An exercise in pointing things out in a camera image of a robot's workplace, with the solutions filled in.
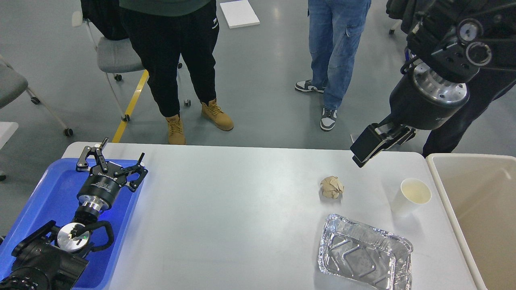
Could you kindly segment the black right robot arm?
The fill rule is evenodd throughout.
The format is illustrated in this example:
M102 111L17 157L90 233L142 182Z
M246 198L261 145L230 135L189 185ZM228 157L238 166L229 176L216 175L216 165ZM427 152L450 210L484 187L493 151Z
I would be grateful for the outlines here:
M389 115L354 140L363 167L379 152L441 127L470 99L467 83L480 69L514 71L514 0L435 0L408 31L414 57L389 96Z

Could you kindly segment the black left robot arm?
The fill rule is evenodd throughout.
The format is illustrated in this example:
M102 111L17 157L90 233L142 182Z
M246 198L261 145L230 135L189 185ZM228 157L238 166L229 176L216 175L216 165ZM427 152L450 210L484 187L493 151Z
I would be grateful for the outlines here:
M52 163L1 239L2 290L101 290L111 278L148 173L99 145Z

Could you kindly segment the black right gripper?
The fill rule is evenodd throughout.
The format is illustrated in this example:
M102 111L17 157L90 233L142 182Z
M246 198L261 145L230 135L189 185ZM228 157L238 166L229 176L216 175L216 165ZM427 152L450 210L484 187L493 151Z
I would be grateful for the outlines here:
M379 152L414 138L418 130L439 128L469 97L466 84L445 80L423 62L409 68L389 96L390 114L368 125L351 145L353 161L364 167Z

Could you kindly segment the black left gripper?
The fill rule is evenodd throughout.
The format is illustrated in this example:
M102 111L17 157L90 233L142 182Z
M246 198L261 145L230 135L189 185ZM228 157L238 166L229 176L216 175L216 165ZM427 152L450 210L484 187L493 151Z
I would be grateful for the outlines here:
M142 165L143 152L137 163L129 167L123 168L116 163L107 163L102 149L108 140L109 138L105 137L98 147L85 146L76 163L77 172L85 172L90 169L88 178L77 194L79 205L92 203L94 204L93 208L97 211L111 209L123 186L126 186L129 191L135 192L149 172ZM87 158L90 156L93 156L96 161L96 166L92 168L87 162ZM128 180L127 178L133 174L138 174L138 178Z

